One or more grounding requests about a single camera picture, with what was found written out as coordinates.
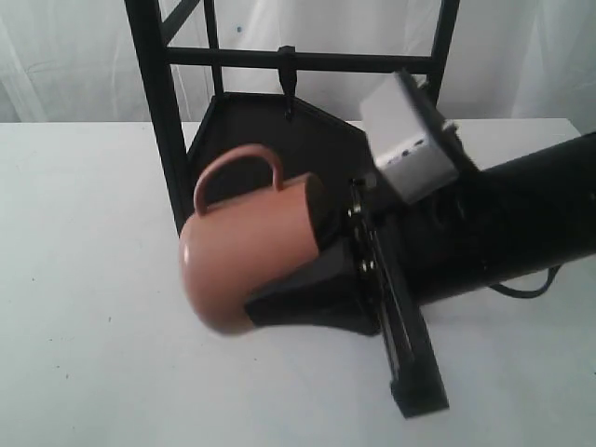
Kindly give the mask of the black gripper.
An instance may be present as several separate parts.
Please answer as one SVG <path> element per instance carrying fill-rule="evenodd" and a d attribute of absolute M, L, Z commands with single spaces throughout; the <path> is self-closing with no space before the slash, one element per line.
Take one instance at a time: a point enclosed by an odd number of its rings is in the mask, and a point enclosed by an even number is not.
<path fill-rule="evenodd" d="M 391 396 L 402 415 L 444 411 L 449 401 L 427 325 L 391 249 L 397 226 L 374 221 L 363 180 L 350 183 L 350 195 L 351 249 L 347 241 L 334 244 L 343 233 L 340 205 L 318 176 L 307 176 L 308 218 L 318 249 L 325 251 L 252 293 L 246 312 L 257 328 L 306 325 L 373 336 L 379 326 Z"/>

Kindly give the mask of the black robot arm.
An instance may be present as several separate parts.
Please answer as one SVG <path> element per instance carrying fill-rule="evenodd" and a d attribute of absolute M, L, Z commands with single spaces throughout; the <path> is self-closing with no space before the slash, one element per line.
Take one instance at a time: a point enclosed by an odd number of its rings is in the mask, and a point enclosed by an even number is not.
<path fill-rule="evenodd" d="M 376 210 L 363 180 L 350 193 L 336 244 L 246 308 L 258 327 L 381 334 L 407 418 L 449 406 L 423 305 L 482 288 L 533 299 L 545 288 L 508 281 L 541 270 L 553 280 L 595 252 L 593 134 L 465 175 L 411 207 Z"/>

